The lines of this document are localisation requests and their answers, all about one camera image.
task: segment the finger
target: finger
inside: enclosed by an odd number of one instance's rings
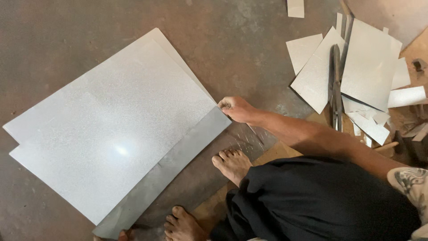
[[[172,225],[172,223],[170,223],[170,222],[164,223],[163,226],[165,227],[165,230],[170,230],[170,231],[174,231],[175,230],[175,226]]]
[[[117,241],[128,241],[128,236],[126,235],[124,230],[120,231],[119,238],[117,239]]]
[[[220,109],[223,108],[232,108],[235,105],[235,100],[233,97],[224,97],[219,103],[218,103],[218,107]]]
[[[224,153],[224,151],[220,151],[218,154],[221,158],[223,158],[223,160],[227,159],[226,153]]]
[[[169,238],[172,238],[172,231],[171,230],[165,230],[165,235]]]
[[[173,216],[173,215],[168,215],[166,217],[166,220],[170,223],[172,223],[172,225],[176,226],[178,224],[177,219]]]
[[[232,109],[228,109],[228,108],[222,108],[221,111],[225,114],[230,116],[230,114],[232,113]]]

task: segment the scratch mark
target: scratch mark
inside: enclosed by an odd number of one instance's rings
[[[242,147],[241,147],[241,145],[239,144],[238,140],[236,140],[236,143],[238,144],[239,149],[241,149],[241,151],[242,151]]]
[[[51,122],[53,119],[55,119],[55,117],[54,117],[54,118],[52,118],[52,119],[50,119],[47,123]]]
[[[260,145],[260,147],[262,148],[262,150],[265,150],[265,149],[263,148],[263,146],[260,144],[260,142],[259,142],[259,145]]]

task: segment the foot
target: foot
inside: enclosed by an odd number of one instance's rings
[[[199,226],[196,219],[183,207],[172,208],[172,215],[166,217],[166,241],[206,241],[208,234]]]
[[[241,180],[247,175],[250,167],[253,166],[250,160],[240,150],[221,151],[219,155],[212,158],[214,166],[239,187]]]

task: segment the concrete floor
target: concrete floor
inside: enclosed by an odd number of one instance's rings
[[[216,101],[241,95],[255,107],[306,117],[313,110],[288,88],[294,71],[285,42],[326,34],[342,10],[337,0],[306,0],[305,12],[288,18],[284,0],[3,0],[0,125],[155,27]],[[91,240],[94,225],[8,155],[17,145],[0,130],[0,240]],[[225,180],[203,167],[188,173],[206,172],[206,182],[194,182],[210,196]],[[176,186],[188,182],[181,179]]]

